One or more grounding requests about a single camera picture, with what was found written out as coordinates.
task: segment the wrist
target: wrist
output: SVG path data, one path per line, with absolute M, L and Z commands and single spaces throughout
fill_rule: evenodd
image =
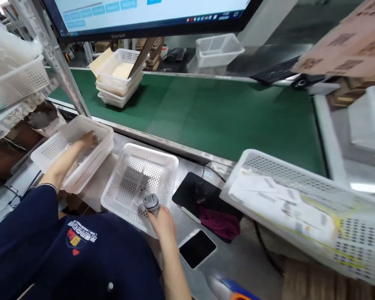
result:
M 83 141 L 81 141 L 81 140 L 77 140 L 74 143 L 74 146 L 77 147 L 80 150 L 86 147 L 85 143 Z
M 159 238 L 160 246 L 163 253 L 167 255 L 175 254 L 179 256 L 179 248 L 174 238 Z

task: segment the monitor screen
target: monitor screen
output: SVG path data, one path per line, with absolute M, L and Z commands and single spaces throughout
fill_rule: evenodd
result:
M 43 0 L 60 39 L 241 31 L 262 0 Z

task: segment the keyboard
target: keyboard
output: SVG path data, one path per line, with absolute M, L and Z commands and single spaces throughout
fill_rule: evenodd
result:
M 300 56 L 297 56 L 295 58 L 292 58 L 291 60 L 287 60 L 269 69 L 261 71 L 260 73 L 252 75 L 250 76 L 250 78 L 260 82 L 263 85 L 270 85 L 271 83 L 275 83 L 279 80 L 289 78 L 297 74 L 293 73 L 291 69 L 299 60 L 299 58 Z

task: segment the white plastic basket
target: white plastic basket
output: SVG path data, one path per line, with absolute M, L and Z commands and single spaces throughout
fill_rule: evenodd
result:
M 75 184 L 69 184 L 68 186 L 64 186 L 64 190 L 68 193 L 72 194 L 79 194 L 85 188 L 85 186 L 89 183 L 92 179 L 93 175 L 97 172 L 100 168 L 101 164 L 110 154 L 111 150 L 114 148 L 114 140 L 110 141 L 109 146 L 103 152 L 101 152 L 95 160 L 90 164 L 89 168 L 83 173 L 80 179 Z
M 126 94 L 128 94 L 131 89 L 134 88 L 136 83 L 140 83 L 142 81 L 143 72 L 140 72 L 140 75 L 138 74 L 136 78 L 133 81 L 130 81 L 126 87 L 113 87 L 111 85 L 107 85 L 104 83 L 100 83 L 98 80 L 96 80 L 96 88 L 102 89 L 106 92 L 116 94 L 119 97 L 125 97 Z
M 140 189 L 155 193 L 160 204 L 170 206 L 178 159 L 170 154 L 128 143 L 101 196 L 101 205 L 143 232 L 157 238 L 147 211 L 132 200 Z
M 298 190 L 305 202 L 334 219 L 337 227 L 334 238 L 328 244 L 320 244 L 294 230 L 278 226 L 233 200 L 228 193 L 242 167 Z M 243 152 L 220 197 L 328 267 L 375 285 L 375 197 L 339 186 L 253 149 Z
M 114 138 L 114 130 L 111 127 L 78 115 L 37 148 L 30 158 L 39 166 L 43 173 L 46 173 L 53 162 L 65 151 L 69 143 L 74 143 L 91 130 L 95 131 L 95 135 L 101 142 L 75 170 L 67 174 L 62 185 L 69 186 L 70 183 L 75 183 L 80 179 L 92 165 L 95 158 L 108 147 L 109 140 Z
M 375 86 L 349 106 L 348 115 L 352 143 L 375 150 Z
M 139 51 L 118 49 L 116 50 L 110 58 L 108 58 L 105 63 L 97 70 L 98 78 L 97 80 L 106 85 L 110 85 L 115 88 L 126 88 L 130 82 L 133 82 L 136 76 L 143 71 L 146 67 L 146 63 L 143 61 L 142 64 L 136 69 L 129 79 L 120 79 L 113 77 L 115 69 L 121 63 L 132 63 L 134 64 L 139 57 Z
M 118 95 L 112 94 L 110 92 L 107 92 L 105 90 L 100 89 L 99 87 L 96 87 L 97 90 L 99 91 L 97 96 L 101 100 L 103 100 L 103 102 L 105 104 L 109 104 L 109 105 L 117 106 L 119 108 L 123 108 L 125 106 L 126 102 L 128 102 L 128 100 L 136 92 L 136 90 L 139 87 L 139 83 L 141 81 L 142 81 L 142 79 L 140 79 L 138 82 L 136 82 L 136 84 L 130 88 L 129 92 L 124 97 L 120 97 Z
M 196 40 L 199 68 L 228 65 L 244 51 L 244 47 L 233 33 Z
M 47 86 L 43 55 L 0 77 L 0 110 Z

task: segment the handheld barcode scanner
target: handheld barcode scanner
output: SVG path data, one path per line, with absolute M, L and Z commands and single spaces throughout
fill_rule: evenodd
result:
M 143 199 L 143 204 L 149 212 L 157 217 L 158 210 L 160 209 L 160 202 L 158 201 L 158 197 L 156 194 L 151 193 L 146 195 Z

